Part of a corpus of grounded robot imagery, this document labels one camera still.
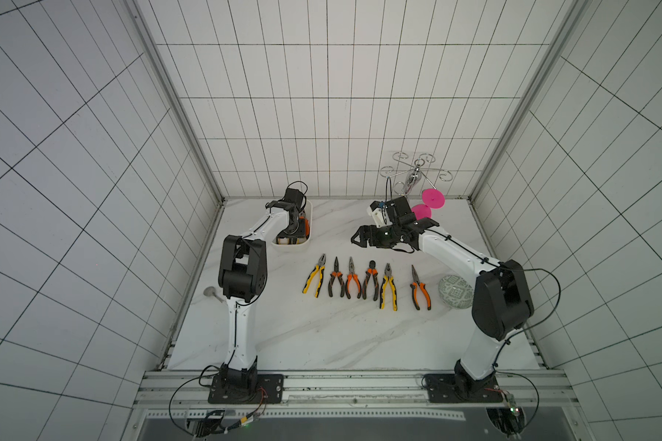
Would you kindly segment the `yellow combination pliers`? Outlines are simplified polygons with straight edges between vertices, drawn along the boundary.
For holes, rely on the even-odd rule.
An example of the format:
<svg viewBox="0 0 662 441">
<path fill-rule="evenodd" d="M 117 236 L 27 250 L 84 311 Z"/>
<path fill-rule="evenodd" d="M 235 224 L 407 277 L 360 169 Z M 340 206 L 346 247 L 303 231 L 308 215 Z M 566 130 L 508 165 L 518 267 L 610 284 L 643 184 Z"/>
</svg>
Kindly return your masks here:
<svg viewBox="0 0 662 441">
<path fill-rule="evenodd" d="M 384 281 L 382 282 L 380 294 L 380 309 L 385 307 L 391 307 L 394 312 L 398 311 L 397 291 L 390 263 L 387 263 L 384 267 Z"/>
<path fill-rule="evenodd" d="M 310 275 L 307 277 L 305 281 L 305 286 L 303 287 L 304 294 L 307 294 L 307 292 L 309 292 L 310 288 L 312 288 L 313 286 L 314 278 L 318 277 L 318 281 L 316 284 L 316 291 L 314 292 L 314 297 L 316 298 L 319 297 L 320 290 L 323 286 L 323 282 L 325 278 L 325 261 L 327 261 L 327 255 L 323 254 L 318 259 L 316 265 L 314 266 L 314 270 L 310 273 Z"/>
</svg>

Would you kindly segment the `orange diagonal cutting pliers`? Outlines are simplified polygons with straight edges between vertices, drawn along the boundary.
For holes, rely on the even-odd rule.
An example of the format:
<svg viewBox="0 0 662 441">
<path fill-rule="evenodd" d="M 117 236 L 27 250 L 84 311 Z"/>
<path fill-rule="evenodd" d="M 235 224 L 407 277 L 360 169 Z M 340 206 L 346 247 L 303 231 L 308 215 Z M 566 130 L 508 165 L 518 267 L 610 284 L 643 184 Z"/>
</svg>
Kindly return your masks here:
<svg viewBox="0 0 662 441">
<path fill-rule="evenodd" d="M 360 294 L 362 299 L 365 300 L 368 298 L 369 288 L 371 288 L 371 292 L 373 293 L 373 301 L 378 301 L 380 284 L 378 279 L 378 270 L 374 260 L 369 262 L 369 267 L 365 272 L 365 279 L 362 284 L 362 294 Z"/>
</svg>

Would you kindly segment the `dark orange long nose pliers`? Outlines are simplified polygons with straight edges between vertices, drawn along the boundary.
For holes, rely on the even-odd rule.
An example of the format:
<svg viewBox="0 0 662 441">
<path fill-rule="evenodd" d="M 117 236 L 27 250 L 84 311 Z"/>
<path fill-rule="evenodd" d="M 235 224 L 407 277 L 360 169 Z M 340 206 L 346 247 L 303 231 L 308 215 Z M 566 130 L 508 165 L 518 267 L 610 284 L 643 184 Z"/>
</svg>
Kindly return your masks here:
<svg viewBox="0 0 662 441">
<path fill-rule="evenodd" d="M 346 296 L 346 284 L 344 283 L 343 273 L 340 271 L 338 257 L 336 257 L 334 260 L 333 271 L 330 274 L 330 279 L 327 286 L 328 295 L 330 297 L 334 296 L 335 283 L 340 285 L 339 297 L 344 298 Z"/>
</svg>

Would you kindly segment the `orange combination pliers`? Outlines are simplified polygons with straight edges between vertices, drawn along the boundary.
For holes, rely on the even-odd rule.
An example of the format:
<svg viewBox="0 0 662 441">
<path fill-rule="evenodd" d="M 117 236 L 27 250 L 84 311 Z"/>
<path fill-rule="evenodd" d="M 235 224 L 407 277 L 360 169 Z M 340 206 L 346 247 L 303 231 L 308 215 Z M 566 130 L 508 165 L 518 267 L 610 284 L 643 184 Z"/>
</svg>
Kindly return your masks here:
<svg viewBox="0 0 662 441">
<path fill-rule="evenodd" d="M 347 299 L 351 299 L 351 287 L 352 285 L 355 285 L 356 287 L 356 292 L 357 292 L 357 297 L 360 298 L 362 296 L 362 285 L 360 284 L 359 281 L 359 276 L 355 271 L 355 265 L 354 265 L 354 260 L 351 257 L 349 259 L 349 274 L 347 275 L 346 282 L 345 282 L 345 295 Z"/>
</svg>

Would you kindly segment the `white plastic storage box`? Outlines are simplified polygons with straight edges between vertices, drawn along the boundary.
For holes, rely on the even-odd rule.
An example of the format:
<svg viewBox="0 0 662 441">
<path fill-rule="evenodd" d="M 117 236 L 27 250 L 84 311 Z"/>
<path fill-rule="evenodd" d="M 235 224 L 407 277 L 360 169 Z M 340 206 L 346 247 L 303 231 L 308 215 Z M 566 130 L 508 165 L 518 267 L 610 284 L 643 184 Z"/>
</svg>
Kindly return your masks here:
<svg viewBox="0 0 662 441">
<path fill-rule="evenodd" d="M 305 244 L 311 235 L 311 221 L 307 214 L 307 198 L 300 201 L 273 200 L 266 205 L 270 214 L 281 214 L 283 226 L 272 239 L 272 244 L 292 248 Z"/>
</svg>

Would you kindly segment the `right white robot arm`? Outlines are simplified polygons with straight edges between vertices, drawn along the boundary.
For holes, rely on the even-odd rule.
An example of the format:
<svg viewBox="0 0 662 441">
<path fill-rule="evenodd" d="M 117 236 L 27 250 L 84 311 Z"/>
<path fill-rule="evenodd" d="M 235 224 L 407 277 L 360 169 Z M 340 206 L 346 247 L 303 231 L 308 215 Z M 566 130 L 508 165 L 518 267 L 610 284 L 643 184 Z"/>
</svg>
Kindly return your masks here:
<svg viewBox="0 0 662 441">
<path fill-rule="evenodd" d="M 523 331 L 534 313 L 524 268 L 501 263 L 453 238 L 435 220 L 425 218 L 377 227 L 360 226 L 350 241 L 357 246 L 393 249 L 407 244 L 437 258 L 464 279 L 474 292 L 474 332 L 453 370 L 453 393 L 470 401 L 495 379 L 496 363 L 511 338 Z"/>
</svg>

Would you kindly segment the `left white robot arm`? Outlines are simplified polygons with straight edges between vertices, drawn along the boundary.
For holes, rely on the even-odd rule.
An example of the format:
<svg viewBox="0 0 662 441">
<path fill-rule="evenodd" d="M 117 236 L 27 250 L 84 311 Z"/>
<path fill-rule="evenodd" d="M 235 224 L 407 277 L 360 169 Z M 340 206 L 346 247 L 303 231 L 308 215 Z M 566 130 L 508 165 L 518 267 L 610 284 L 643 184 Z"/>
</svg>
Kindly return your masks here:
<svg viewBox="0 0 662 441">
<path fill-rule="evenodd" d="M 270 202 L 267 214 L 250 229 L 224 238 L 218 285 L 229 318 L 227 355 L 213 386 L 236 393 L 257 393 L 257 350 L 253 342 L 259 301 L 268 282 L 267 245 L 285 234 L 304 233 L 303 209 L 288 202 Z"/>
</svg>

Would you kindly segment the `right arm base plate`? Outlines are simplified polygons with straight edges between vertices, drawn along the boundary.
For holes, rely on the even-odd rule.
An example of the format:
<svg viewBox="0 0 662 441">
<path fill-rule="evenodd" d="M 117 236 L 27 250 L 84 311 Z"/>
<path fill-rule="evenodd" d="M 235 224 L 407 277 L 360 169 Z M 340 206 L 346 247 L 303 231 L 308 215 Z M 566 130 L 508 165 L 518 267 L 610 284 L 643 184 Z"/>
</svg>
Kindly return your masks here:
<svg viewBox="0 0 662 441">
<path fill-rule="evenodd" d="M 502 404 L 495 374 L 483 380 L 473 380 L 468 374 L 426 374 L 422 387 L 432 404 Z"/>
</svg>

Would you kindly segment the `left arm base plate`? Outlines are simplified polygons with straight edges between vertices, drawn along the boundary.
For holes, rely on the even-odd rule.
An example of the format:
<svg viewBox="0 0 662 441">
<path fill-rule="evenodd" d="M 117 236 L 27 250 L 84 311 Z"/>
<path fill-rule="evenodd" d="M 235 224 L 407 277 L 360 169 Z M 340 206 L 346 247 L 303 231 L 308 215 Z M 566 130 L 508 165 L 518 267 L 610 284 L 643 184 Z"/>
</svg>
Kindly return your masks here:
<svg viewBox="0 0 662 441">
<path fill-rule="evenodd" d="M 216 374 L 207 401 L 209 404 L 280 404 L 284 380 L 281 374 L 257 374 L 252 380 L 236 382 L 224 374 Z"/>
</svg>

